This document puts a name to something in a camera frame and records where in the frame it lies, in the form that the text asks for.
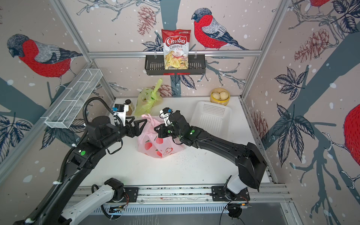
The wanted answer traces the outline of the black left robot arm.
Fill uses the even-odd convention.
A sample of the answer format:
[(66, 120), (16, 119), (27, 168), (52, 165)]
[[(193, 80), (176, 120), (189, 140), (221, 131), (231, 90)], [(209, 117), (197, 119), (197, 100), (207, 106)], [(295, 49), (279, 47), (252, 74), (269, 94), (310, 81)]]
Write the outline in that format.
[[(92, 121), (88, 120), (86, 114), (88, 105), (96, 100), (114, 116), (114, 124), (108, 116), (98, 116)], [(79, 142), (74, 144), (65, 155), (58, 179), (36, 209), (26, 219), (14, 222), (16, 225), (77, 225), (95, 209), (109, 201), (129, 200), (124, 184), (115, 178), (110, 178), (90, 196), (69, 209), (65, 208), (79, 185), (99, 161), (106, 154), (111, 154), (109, 147), (117, 142), (123, 143), (124, 137), (140, 136), (147, 123), (146, 119), (136, 121), (133, 116), (121, 119), (118, 109), (111, 109), (99, 97), (89, 98), (83, 105), (82, 114), (85, 132)]]

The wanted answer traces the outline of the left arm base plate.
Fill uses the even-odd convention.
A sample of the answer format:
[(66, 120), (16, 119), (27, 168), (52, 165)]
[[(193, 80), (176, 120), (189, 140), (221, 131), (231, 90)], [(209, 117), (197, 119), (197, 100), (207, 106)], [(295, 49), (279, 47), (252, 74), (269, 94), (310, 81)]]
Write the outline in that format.
[(106, 203), (135, 203), (137, 202), (138, 187), (119, 187), (113, 188), (109, 185), (103, 185), (101, 190), (106, 190), (106, 194), (100, 194), (106, 196)]

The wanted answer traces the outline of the green avocado print plastic bag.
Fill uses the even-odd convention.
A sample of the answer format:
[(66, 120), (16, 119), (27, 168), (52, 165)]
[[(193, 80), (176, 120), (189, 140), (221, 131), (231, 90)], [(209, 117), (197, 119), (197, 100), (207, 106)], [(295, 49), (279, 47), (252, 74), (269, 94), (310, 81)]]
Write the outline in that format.
[(163, 83), (163, 79), (159, 79), (155, 87), (145, 88), (142, 90), (137, 98), (136, 110), (134, 116), (142, 116), (143, 114), (150, 114), (152, 108), (162, 102), (163, 98), (158, 91)]

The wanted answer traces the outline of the red peach top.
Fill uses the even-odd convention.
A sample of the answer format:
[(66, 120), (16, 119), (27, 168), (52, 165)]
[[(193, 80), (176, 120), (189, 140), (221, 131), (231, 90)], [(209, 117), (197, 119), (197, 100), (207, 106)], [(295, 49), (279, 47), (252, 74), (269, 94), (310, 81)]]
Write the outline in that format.
[(163, 144), (164, 141), (163, 141), (162, 138), (156, 138), (155, 142), (156, 142), (157, 144)]

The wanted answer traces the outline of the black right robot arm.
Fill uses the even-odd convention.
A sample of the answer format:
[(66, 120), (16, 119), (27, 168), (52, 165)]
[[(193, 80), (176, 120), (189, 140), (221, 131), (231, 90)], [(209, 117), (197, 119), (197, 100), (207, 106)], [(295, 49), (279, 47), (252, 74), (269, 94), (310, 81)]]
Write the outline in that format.
[(259, 190), (268, 165), (255, 144), (237, 144), (211, 135), (200, 127), (189, 125), (179, 110), (174, 112), (166, 107), (159, 117), (164, 120), (154, 128), (159, 138), (178, 138), (178, 145), (208, 150), (226, 158), (238, 167), (238, 177), (244, 185)]

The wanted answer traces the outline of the pink plastic bag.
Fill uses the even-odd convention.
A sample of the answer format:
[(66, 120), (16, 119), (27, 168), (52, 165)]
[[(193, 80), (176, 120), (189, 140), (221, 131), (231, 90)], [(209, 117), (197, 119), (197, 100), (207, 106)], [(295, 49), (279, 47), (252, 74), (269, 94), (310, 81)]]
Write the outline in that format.
[(152, 117), (150, 114), (143, 114), (142, 119), (147, 122), (137, 141), (137, 151), (153, 158), (165, 158), (172, 154), (181, 152), (186, 146), (177, 145), (171, 137), (158, 138), (155, 127), (163, 123), (159, 117)]

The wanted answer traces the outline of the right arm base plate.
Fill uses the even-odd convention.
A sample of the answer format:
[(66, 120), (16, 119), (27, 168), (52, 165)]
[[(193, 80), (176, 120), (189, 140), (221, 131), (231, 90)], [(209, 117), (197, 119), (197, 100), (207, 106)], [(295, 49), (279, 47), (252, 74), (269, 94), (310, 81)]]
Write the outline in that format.
[(229, 201), (250, 201), (250, 196), (247, 188), (241, 190), (238, 194), (233, 193), (224, 186), (212, 186), (211, 194), (214, 202), (229, 202)]

